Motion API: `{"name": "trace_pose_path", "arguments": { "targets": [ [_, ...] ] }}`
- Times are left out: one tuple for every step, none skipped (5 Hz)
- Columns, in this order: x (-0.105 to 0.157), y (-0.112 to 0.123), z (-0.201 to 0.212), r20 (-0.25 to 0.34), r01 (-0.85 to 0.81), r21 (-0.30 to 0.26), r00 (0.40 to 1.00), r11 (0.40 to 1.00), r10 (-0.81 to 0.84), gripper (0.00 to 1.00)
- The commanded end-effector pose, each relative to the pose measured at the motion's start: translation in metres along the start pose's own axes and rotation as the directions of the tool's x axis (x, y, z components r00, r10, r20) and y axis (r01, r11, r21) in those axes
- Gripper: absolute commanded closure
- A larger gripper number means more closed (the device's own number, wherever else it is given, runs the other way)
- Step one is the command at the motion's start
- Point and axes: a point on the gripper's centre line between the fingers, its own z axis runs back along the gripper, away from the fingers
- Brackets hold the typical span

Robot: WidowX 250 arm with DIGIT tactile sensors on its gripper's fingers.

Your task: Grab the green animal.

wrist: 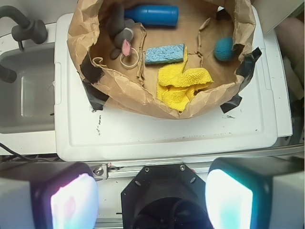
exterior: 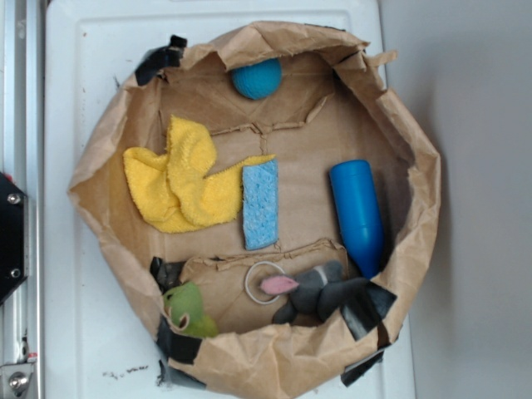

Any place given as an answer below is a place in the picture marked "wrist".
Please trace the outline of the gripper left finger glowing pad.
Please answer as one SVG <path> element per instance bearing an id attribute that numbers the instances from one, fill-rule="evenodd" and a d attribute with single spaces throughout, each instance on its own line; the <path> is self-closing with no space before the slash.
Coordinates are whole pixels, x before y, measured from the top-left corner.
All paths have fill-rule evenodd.
<path id="1" fill-rule="evenodd" d="M 98 210 L 98 186 L 86 163 L 0 165 L 2 229 L 92 229 Z"/>

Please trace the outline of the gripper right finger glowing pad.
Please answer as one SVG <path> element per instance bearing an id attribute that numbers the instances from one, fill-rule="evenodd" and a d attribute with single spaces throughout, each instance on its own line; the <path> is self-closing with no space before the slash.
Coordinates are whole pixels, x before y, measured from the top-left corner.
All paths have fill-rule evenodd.
<path id="1" fill-rule="evenodd" d="M 303 229 L 305 161 L 219 157 L 210 165 L 205 198 L 216 229 Z"/>

